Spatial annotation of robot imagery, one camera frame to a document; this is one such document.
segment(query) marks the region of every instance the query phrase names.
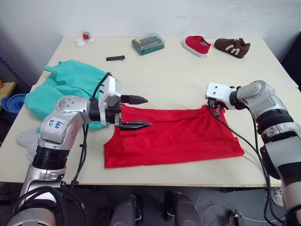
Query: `red shirt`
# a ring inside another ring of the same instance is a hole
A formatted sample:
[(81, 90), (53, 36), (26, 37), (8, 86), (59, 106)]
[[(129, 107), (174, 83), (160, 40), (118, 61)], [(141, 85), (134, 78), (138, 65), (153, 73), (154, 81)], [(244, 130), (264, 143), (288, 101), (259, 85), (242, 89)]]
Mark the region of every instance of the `red shirt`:
[[(226, 122), (223, 113), (220, 119)], [(122, 120), (146, 121), (120, 131), (104, 145), (105, 167), (156, 165), (242, 156), (238, 139), (204, 105), (196, 110), (153, 110), (122, 105)]]

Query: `white paper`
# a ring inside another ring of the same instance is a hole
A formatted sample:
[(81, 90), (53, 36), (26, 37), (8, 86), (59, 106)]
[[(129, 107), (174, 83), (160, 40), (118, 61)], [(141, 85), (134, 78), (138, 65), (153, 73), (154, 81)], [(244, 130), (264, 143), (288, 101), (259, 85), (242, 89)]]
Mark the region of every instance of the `white paper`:
[(47, 122), (45, 131), (49, 133), (55, 133), (61, 131), (62, 129), (64, 129), (65, 123), (66, 121), (64, 120), (58, 119), (56, 117), (51, 117)]
[(91, 42), (95, 41), (95, 39), (94, 38), (90, 38), (87, 41), (88, 41), (88, 43), (91, 43)]
[(76, 42), (83, 41), (83, 38), (76, 38), (75, 41)]
[(78, 43), (77, 43), (77, 46), (85, 46), (85, 42), (84, 41), (79, 41)]

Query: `red shoe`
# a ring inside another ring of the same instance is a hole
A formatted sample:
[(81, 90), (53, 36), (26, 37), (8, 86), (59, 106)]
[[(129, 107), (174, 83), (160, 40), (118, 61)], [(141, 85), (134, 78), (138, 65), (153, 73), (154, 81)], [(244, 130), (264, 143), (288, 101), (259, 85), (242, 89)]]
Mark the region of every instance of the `red shoe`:
[(183, 46), (198, 57), (206, 57), (211, 44), (202, 36), (188, 36), (184, 38)]

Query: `brown shoe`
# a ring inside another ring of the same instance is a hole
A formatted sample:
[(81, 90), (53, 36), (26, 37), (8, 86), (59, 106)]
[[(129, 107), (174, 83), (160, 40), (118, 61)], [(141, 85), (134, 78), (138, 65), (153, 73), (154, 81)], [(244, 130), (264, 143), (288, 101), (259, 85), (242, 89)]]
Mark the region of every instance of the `brown shoe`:
[(226, 53), (231, 54), (237, 58), (243, 58), (249, 51), (250, 43), (245, 43), (242, 38), (240, 39), (217, 39), (214, 46)]

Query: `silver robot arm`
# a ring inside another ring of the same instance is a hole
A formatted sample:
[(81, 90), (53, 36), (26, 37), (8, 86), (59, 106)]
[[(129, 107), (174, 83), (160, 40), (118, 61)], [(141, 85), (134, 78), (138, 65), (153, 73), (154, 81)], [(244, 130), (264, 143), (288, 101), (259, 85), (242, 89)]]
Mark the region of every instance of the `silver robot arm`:
[[(121, 95), (120, 90), (120, 83), (108, 73), (101, 83), (99, 100), (66, 96), (57, 101), (54, 111), (42, 122), (37, 153), (27, 170), (20, 196), (43, 186), (60, 188), (66, 172), (67, 156), (82, 124), (100, 121), (104, 126), (111, 123), (121, 130), (136, 130), (151, 125), (143, 121), (122, 121), (121, 103), (141, 104), (147, 100), (139, 96)], [(41, 208), (35, 204), (33, 208), (18, 212), (8, 226), (55, 226), (53, 213), (43, 208), (43, 202), (55, 202), (54, 196), (44, 193), (35, 200), (42, 201)]]
[(210, 107), (250, 110), (264, 142), (260, 152), (265, 169), (281, 180), (286, 223), (301, 224), (301, 127), (275, 90), (264, 81), (237, 88), (210, 83), (206, 99)]

